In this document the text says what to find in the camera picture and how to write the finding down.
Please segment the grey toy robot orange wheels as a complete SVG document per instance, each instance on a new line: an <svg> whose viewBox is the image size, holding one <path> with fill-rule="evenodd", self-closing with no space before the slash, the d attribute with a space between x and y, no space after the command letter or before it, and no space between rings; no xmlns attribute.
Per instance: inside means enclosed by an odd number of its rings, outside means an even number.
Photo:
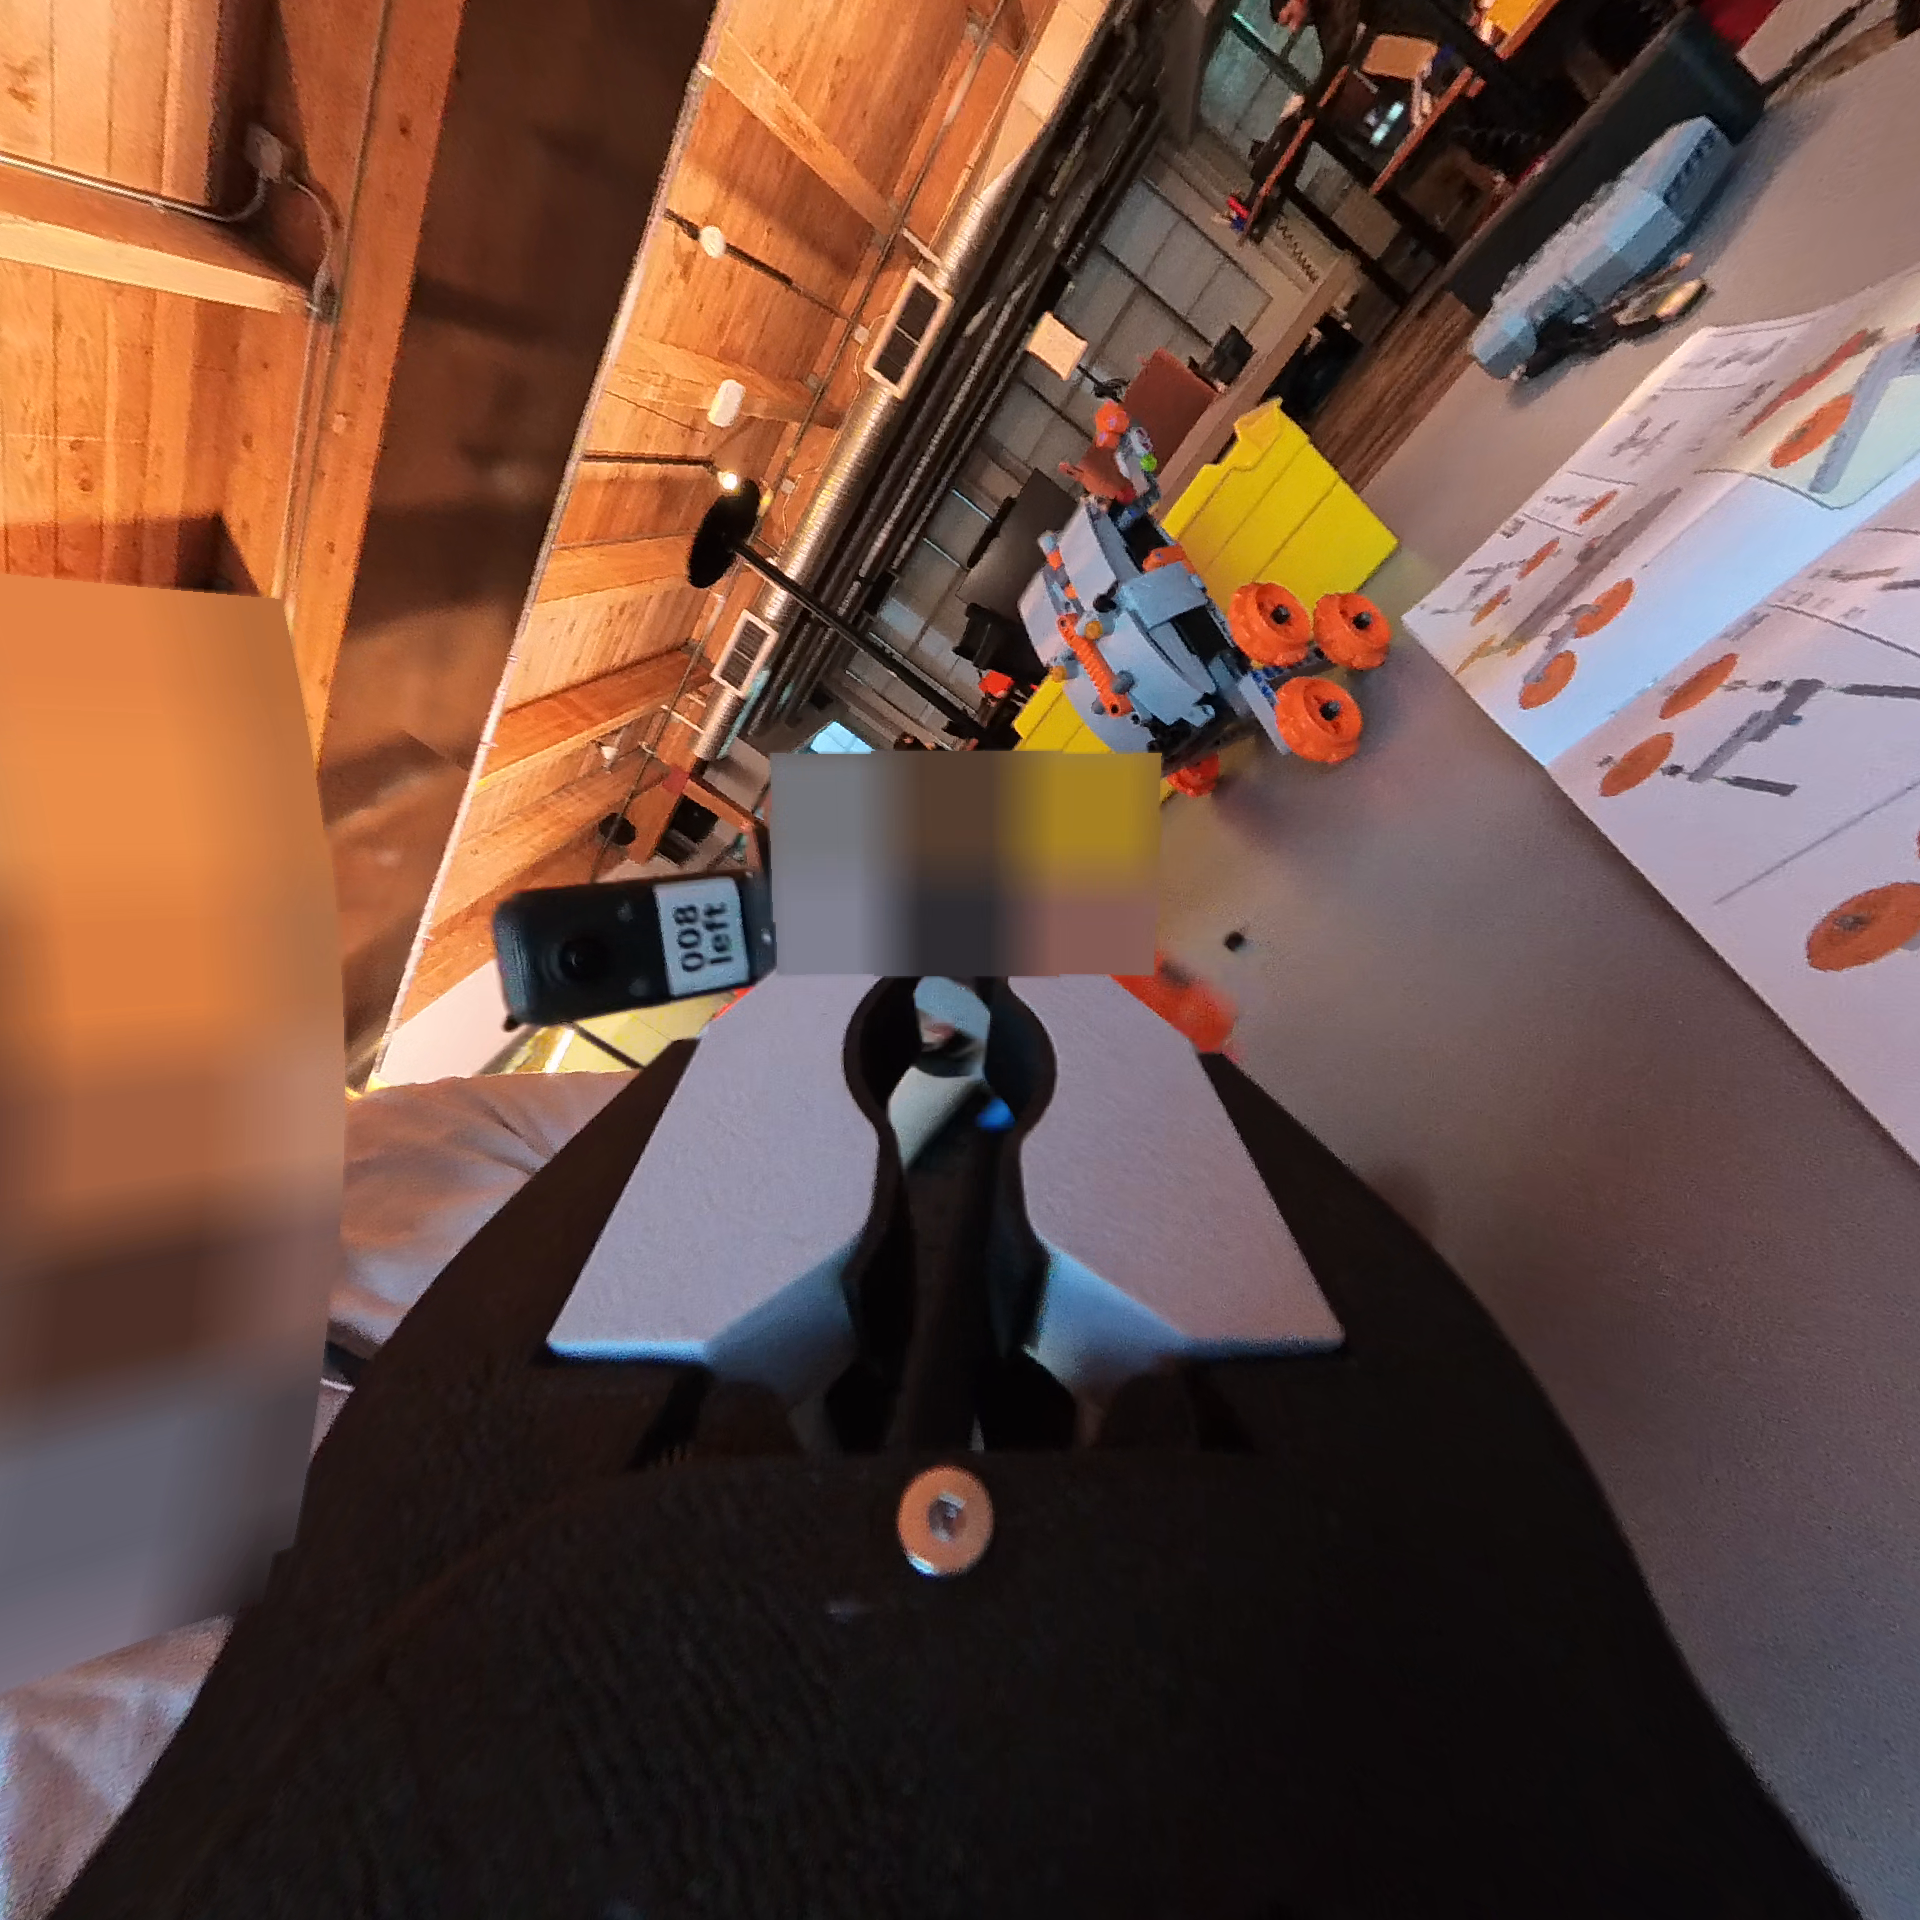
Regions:
<svg viewBox="0 0 1920 1920"><path fill-rule="evenodd" d="M1274 581L1217 601L1160 517L1163 466L1120 385L1097 384L1094 446L1114 456L1114 492L1083 487L1044 531L1021 588L1041 662L1014 722L1019 751L1158 756L1163 795L1205 798L1222 751L1262 736L1279 756L1337 766L1364 713L1350 682L1383 662L1392 628L1358 592L1308 604Z"/></svg>

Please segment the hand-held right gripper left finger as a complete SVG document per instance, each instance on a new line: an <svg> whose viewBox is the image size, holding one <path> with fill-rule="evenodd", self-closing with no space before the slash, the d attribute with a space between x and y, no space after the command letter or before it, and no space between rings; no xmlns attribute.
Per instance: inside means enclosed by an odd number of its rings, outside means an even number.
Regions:
<svg viewBox="0 0 1920 1920"><path fill-rule="evenodd" d="M904 1179L884 1100L848 1078L875 974L768 974L707 1021L546 1346L767 1390L803 1447L904 1335Z"/></svg>

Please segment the silver ventilation duct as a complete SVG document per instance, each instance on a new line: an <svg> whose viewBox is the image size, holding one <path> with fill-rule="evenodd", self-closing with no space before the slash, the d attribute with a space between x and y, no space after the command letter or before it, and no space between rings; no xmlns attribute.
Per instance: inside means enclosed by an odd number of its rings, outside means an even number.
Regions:
<svg viewBox="0 0 1920 1920"><path fill-rule="evenodd" d="M803 596L767 588L780 628L851 620L899 567L947 470L1011 379L1100 202L1124 188L1163 108L1163 4L1054 4L1005 106L931 234L931 254L870 337L860 397L780 550Z"/></svg>

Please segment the open instruction booklet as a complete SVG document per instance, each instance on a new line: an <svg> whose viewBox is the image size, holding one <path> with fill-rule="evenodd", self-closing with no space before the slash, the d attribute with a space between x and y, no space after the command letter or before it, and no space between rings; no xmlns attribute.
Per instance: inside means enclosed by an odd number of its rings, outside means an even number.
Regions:
<svg viewBox="0 0 1920 1920"><path fill-rule="evenodd" d="M1914 1157L1916 276L1673 347L1405 614Z"/></svg>

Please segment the black case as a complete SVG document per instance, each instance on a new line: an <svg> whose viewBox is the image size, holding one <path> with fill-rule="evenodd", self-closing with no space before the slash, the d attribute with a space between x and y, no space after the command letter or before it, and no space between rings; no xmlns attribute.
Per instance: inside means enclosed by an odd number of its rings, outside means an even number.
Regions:
<svg viewBox="0 0 1920 1920"><path fill-rule="evenodd" d="M1483 317L1511 272L1538 254L1664 131L1707 116L1726 143L1739 145L1761 112L1761 80L1739 54L1700 12L1676 14L1453 254L1435 276L1435 292Z"/></svg>

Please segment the background storage shelving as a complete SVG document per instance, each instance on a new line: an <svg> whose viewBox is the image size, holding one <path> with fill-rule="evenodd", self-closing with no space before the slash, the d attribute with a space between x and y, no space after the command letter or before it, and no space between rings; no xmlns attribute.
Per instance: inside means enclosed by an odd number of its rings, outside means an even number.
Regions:
<svg viewBox="0 0 1920 1920"><path fill-rule="evenodd" d="M1238 197L1236 234L1256 244L1276 224L1306 163L1308 140L1340 129L1358 113L1364 56L1389 36L1433 42L1478 77L1492 106L1528 127L1533 106L1505 60L1481 37L1476 4L1459 3L1269 3L1269 21L1285 32L1317 37L1317 70L1289 101L1273 131L1252 148L1247 192Z"/></svg>

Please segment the black pendant lamp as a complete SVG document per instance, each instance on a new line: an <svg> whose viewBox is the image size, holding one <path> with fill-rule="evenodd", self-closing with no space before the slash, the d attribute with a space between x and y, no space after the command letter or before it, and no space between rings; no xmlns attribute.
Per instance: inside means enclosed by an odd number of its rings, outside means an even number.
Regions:
<svg viewBox="0 0 1920 1920"><path fill-rule="evenodd" d="M715 494L688 543L688 587L711 588L732 572L732 567L742 564L760 574L772 588L784 592L787 600L791 600L818 628L884 666L895 681L911 685L914 694L921 696L926 705L935 705L947 723L972 723L972 705L949 696L945 685L921 672L875 634L846 621L753 543L760 508L761 492L749 480L738 480L733 489Z"/></svg>

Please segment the stack of yellow bins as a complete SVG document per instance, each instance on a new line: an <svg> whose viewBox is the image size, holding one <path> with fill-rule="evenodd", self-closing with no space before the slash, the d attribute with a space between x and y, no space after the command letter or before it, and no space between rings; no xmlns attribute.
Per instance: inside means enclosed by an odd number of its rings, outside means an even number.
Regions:
<svg viewBox="0 0 1920 1920"><path fill-rule="evenodd" d="M1383 524L1309 446L1274 403L1236 424L1231 449L1166 501L1160 517L1199 567L1217 601L1252 581L1274 581L1312 604L1358 592L1393 550Z"/></svg>

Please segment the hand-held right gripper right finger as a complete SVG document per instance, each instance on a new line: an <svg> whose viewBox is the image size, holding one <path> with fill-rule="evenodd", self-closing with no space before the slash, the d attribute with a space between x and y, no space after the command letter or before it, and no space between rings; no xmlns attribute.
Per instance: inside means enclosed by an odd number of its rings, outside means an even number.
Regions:
<svg viewBox="0 0 1920 1920"><path fill-rule="evenodd" d="M1340 1321L1200 1053L1110 977L987 982L1011 1110L982 1237L979 1431L1081 1442L1134 1379L1330 1357Z"/></svg>

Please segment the grey battery box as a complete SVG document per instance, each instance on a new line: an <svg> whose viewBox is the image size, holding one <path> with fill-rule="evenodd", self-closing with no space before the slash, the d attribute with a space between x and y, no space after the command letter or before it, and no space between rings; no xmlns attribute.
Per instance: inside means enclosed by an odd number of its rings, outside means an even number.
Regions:
<svg viewBox="0 0 1920 1920"><path fill-rule="evenodd" d="M1660 292L1671 262L1687 258L1683 238L1734 154L1708 116L1669 127L1500 282L1467 346L1476 365L1497 381L1532 379L1642 332L1622 309Z"/></svg>

